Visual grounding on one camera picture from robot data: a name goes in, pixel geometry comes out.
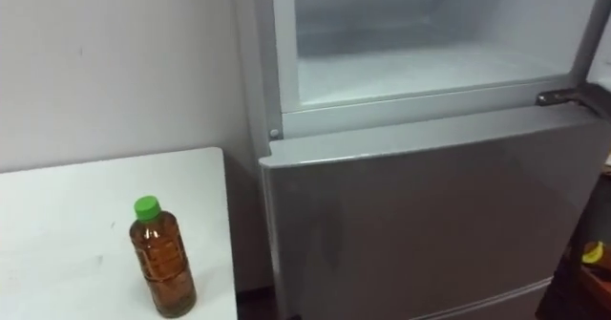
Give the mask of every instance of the door hinge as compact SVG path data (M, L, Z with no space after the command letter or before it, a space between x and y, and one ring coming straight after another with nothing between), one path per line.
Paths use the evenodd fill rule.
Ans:
M583 84L575 89L540 93L536 105L551 106L568 102L584 106L611 122L611 93L596 84Z

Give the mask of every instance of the orange object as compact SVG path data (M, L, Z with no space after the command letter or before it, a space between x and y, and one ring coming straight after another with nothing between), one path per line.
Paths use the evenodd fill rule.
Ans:
M152 196L139 199L135 210L130 237L155 306L164 317L179 317L197 299L179 224Z

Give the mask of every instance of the silver refrigerator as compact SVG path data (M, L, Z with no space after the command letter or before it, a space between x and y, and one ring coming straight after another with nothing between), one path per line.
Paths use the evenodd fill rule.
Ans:
M235 0L281 320L534 319L611 149L611 0Z

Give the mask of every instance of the brown liquid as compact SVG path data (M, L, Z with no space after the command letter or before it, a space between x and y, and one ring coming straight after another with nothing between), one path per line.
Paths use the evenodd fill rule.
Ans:
M169 318L186 314L197 295L176 217L161 211L151 221L135 221L130 237L158 312Z

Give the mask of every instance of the white wall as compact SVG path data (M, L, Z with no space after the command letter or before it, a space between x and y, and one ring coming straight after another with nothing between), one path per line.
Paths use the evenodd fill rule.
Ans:
M0 0L0 171L230 156L240 289L270 282L232 0Z

